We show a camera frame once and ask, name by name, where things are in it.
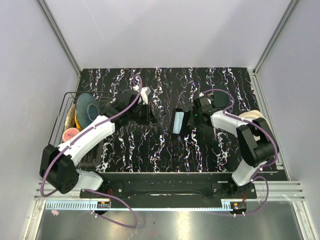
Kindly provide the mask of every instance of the blue plate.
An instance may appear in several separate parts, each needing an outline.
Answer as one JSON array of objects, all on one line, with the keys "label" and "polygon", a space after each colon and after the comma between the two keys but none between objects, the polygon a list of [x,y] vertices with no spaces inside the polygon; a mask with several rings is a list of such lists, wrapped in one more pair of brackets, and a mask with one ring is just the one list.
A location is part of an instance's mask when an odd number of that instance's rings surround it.
[{"label": "blue plate", "polygon": [[75,103],[76,119],[82,129],[88,127],[98,116],[100,106],[89,93],[82,93]]}]

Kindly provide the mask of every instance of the black marbled table surface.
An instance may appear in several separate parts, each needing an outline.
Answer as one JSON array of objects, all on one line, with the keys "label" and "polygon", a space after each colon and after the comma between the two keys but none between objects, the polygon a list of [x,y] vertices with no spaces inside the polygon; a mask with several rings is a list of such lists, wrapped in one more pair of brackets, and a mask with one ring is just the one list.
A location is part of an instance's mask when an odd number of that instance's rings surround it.
[{"label": "black marbled table surface", "polygon": [[246,68],[97,68],[84,69],[82,73],[77,91],[108,92],[105,95],[110,101],[130,88],[133,75],[139,74],[143,86],[151,88],[152,112],[162,129],[156,131],[134,122],[122,127],[105,139],[97,171],[233,172],[239,165],[241,154],[232,134],[202,127],[197,134],[172,137],[168,128],[173,108],[189,111],[193,98],[215,85],[225,85],[234,96],[231,113],[258,110]]}]

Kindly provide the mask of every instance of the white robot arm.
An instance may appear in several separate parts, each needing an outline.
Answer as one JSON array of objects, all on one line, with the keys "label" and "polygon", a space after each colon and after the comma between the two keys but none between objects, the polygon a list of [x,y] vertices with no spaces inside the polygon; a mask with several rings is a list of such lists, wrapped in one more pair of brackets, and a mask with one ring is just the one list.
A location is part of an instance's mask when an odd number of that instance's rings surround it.
[{"label": "white robot arm", "polygon": [[279,147],[268,126],[268,122],[264,118],[246,119],[246,122],[244,122],[244,118],[225,114],[223,109],[227,107],[227,103],[225,106],[221,106],[221,101],[218,102],[220,107],[215,106],[215,103],[211,103],[207,96],[201,95],[199,98],[193,99],[194,106],[191,111],[175,108],[169,133],[186,136],[193,128],[210,126],[225,130],[236,136],[242,160],[232,173],[228,184],[229,191],[232,194],[249,184],[259,171],[259,168],[273,159],[275,154],[274,146],[265,134],[248,124],[247,121],[258,125],[272,138],[277,152]]},{"label": "white robot arm", "polygon": [[138,102],[126,113],[107,121],[112,116],[123,111],[133,101],[138,94],[136,91],[138,88],[133,89],[135,90],[125,90],[123,94],[117,96],[115,102],[103,109],[100,115],[78,135],[57,147],[50,144],[45,147],[42,153],[40,176],[44,177],[53,158],[61,153],[60,151],[66,149],[51,168],[47,181],[62,194],[69,192],[71,189],[99,189],[104,181],[99,174],[93,171],[76,169],[81,159],[94,146],[112,135],[117,129],[126,125],[128,121],[136,121],[141,125],[155,123],[155,118],[148,104],[148,95],[151,92],[149,87],[141,89]]}]

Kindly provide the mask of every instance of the dish rack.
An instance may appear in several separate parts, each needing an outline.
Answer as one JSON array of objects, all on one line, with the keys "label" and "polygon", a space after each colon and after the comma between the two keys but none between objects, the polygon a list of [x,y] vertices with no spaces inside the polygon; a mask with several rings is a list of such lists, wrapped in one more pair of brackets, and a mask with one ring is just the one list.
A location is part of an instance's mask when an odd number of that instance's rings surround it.
[{"label": "dish rack", "polygon": [[[58,146],[61,144],[62,135],[64,133],[65,121],[67,118],[68,111],[72,104],[76,103],[80,94],[88,93],[93,95],[97,100],[100,108],[103,109],[109,105],[109,93],[107,91],[69,91],[63,96],[63,100],[60,106],[59,113],[55,119],[52,132],[49,139],[49,144],[53,146]],[[98,143],[93,149],[91,149],[76,166],[79,169],[90,170],[95,169],[96,166],[101,164],[102,150],[103,150],[104,140]]]}]

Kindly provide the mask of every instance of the white wall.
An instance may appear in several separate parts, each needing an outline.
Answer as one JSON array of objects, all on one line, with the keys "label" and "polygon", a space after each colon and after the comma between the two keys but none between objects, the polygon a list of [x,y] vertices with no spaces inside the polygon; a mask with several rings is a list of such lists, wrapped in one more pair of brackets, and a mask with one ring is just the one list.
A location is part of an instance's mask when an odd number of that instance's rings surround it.
[{"label": "white wall", "polygon": [[81,68],[253,68],[290,2],[46,1]]},{"label": "white wall", "polygon": [[64,92],[77,76],[35,0],[0,7],[0,239],[24,232]]},{"label": "white wall", "polygon": [[302,0],[258,73],[292,178],[320,234],[320,1]]}]

